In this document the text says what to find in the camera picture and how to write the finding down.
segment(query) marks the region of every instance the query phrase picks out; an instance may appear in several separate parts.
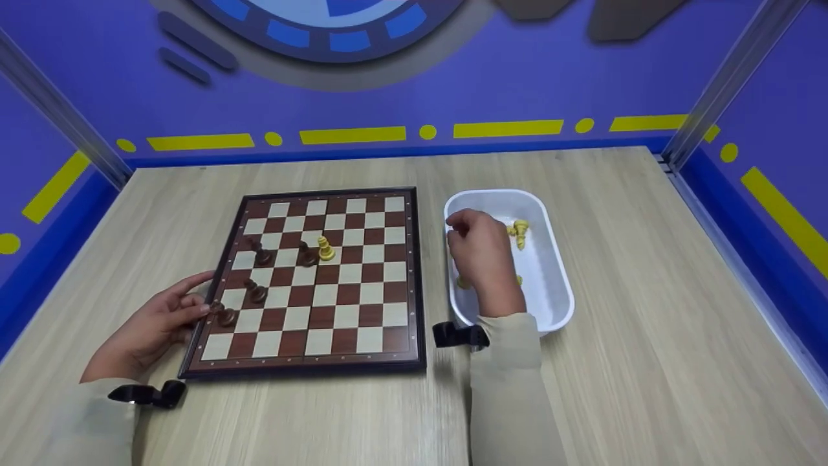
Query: black clip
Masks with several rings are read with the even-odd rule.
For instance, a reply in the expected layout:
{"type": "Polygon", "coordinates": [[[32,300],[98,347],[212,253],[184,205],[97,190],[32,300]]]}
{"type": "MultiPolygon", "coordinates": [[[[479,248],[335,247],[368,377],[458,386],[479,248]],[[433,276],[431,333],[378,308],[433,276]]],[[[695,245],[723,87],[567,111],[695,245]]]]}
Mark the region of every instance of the black clip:
{"type": "Polygon", "coordinates": [[[182,381],[166,381],[161,390],[149,385],[121,385],[107,396],[110,400],[135,403],[136,405],[153,405],[156,408],[171,410],[178,406],[187,385],[182,381]]]}
{"type": "Polygon", "coordinates": [[[438,348],[471,345],[473,347],[487,347],[489,336],[479,325],[466,328],[457,328],[453,322],[441,322],[431,328],[434,332],[434,343],[438,348]]]}

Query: right hand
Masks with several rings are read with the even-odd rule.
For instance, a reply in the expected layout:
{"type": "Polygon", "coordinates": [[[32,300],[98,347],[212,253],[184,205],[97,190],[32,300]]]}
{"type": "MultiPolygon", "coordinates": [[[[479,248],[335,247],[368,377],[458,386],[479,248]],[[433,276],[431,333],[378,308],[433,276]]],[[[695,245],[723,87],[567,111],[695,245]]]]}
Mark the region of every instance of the right hand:
{"type": "Polygon", "coordinates": [[[480,315],[526,312],[506,226],[472,209],[451,214],[445,223],[452,228],[447,237],[449,252],[460,276],[477,292],[480,315]]]}

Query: white container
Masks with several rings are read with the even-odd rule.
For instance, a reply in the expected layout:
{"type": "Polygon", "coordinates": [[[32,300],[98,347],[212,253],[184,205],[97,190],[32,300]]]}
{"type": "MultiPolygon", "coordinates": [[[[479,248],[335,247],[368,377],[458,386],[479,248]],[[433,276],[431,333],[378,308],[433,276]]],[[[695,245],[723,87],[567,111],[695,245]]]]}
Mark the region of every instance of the white container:
{"type": "MultiPolygon", "coordinates": [[[[526,296],[527,310],[535,316],[537,330],[542,335],[566,325],[575,311],[575,299],[543,202],[531,193],[518,189],[462,191],[445,203],[443,214],[448,218],[462,209],[484,211],[506,225],[517,219],[529,222],[523,250],[518,250],[514,238],[511,238],[515,270],[523,278],[521,288],[526,296]]],[[[459,323],[472,325],[476,323],[479,313],[477,294],[473,289],[457,286],[458,273],[448,246],[445,257],[451,307],[459,323]]]]}

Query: beige sleeve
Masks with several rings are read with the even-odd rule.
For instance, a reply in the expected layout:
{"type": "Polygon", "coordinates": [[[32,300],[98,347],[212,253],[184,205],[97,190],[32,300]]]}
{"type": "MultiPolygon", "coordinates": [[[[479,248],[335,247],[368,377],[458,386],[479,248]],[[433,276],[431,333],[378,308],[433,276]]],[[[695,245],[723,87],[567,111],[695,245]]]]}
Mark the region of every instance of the beige sleeve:
{"type": "Polygon", "coordinates": [[[136,406],[107,395],[121,385],[138,382],[102,379],[72,387],[51,427],[42,466],[129,466],[136,406]]]}
{"type": "Polygon", "coordinates": [[[566,465],[541,378],[541,344],[529,313],[483,318],[489,347],[471,355],[474,466],[566,465]]]}

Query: yellow stripe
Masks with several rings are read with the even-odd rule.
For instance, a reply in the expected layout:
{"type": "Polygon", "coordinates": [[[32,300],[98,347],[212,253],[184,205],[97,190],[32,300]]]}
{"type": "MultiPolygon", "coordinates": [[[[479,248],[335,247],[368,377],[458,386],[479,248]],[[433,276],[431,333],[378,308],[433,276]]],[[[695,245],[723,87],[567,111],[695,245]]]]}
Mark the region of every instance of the yellow stripe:
{"type": "Polygon", "coordinates": [[[488,123],[457,123],[455,139],[500,138],[502,136],[538,136],[560,134],[562,119],[534,119],[528,121],[493,121],[488,123]]]}
{"type": "Polygon", "coordinates": [[[89,159],[82,152],[72,154],[55,176],[23,208],[23,216],[35,223],[42,222],[88,166],[89,159]]]}
{"type": "Polygon", "coordinates": [[[147,142],[156,151],[227,149],[256,147],[249,133],[239,134],[203,134],[199,136],[165,136],[147,138],[147,142]]]}
{"type": "Polygon", "coordinates": [[[613,124],[609,127],[609,131],[656,131],[659,129],[679,129],[684,124],[684,120],[686,119],[687,115],[685,114],[615,117],[613,124]]]}
{"type": "Polygon", "coordinates": [[[828,241],[808,223],[808,220],[787,201],[758,168],[753,167],[748,170],[742,176],[742,184],[782,227],[793,244],[797,245],[816,269],[828,279],[828,241]]]}
{"type": "Polygon", "coordinates": [[[308,129],[300,131],[303,144],[381,143],[405,141],[405,126],[380,128],[308,129]]]}

